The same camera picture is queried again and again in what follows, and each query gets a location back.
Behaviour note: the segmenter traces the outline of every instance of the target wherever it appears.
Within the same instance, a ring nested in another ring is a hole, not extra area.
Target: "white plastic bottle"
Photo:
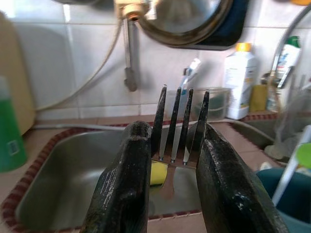
[[[225,59],[224,86],[231,89],[227,117],[235,120],[245,117],[249,110],[257,70],[257,60],[250,50],[250,43],[238,43],[236,52]]]

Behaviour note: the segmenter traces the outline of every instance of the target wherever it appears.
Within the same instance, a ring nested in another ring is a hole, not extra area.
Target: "sponge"
[[[163,184],[166,175],[167,175],[167,164],[152,161],[150,185]]]

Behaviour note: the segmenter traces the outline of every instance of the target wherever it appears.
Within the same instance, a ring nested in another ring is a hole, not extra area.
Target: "tiled countertop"
[[[144,120],[147,122],[153,121],[154,116],[133,116],[133,117],[114,117],[105,119],[85,119],[85,120],[63,120],[63,121],[49,121],[40,122],[45,124],[53,123],[83,123],[83,124],[122,124],[129,123],[135,120]],[[254,146],[246,138],[236,132],[227,123],[213,123],[215,129],[217,129],[223,136],[232,144],[234,149],[238,152],[245,163],[252,169],[258,170],[260,165],[267,161],[273,166],[277,166],[269,157],[267,157],[259,148]],[[22,167],[0,174],[0,203],[4,201],[9,192],[14,188],[15,184],[23,176],[28,167],[33,163],[33,161],[38,156],[39,152],[46,145],[48,140],[57,133],[62,132],[63,129],[57,130],[29,130],[24,136],[25,149],[28,155],[28,161]],[[203,223],[203,218],[201,214],[192,215],[190,217],[176,218],[173,221],[157,221],[148,223],[148,233],[156,232],[180,232],[180,222],[189,222],[189,229],[193,233],[205,233],[205,227]],[[3,224],[2,219],[0,219],[0,233],[9,233],[10,230]]]

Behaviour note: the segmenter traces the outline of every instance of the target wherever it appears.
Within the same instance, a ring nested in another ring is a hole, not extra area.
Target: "green bottle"
[[[0,172],[22,166],[27,160],[15,118],[9,86],[0,76]]]

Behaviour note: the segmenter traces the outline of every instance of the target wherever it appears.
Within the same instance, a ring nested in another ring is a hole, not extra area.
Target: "bottle cap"
[[[251,50],[251,43],[238,43],[236,45],[236,50],[238,52],[249,52]]]

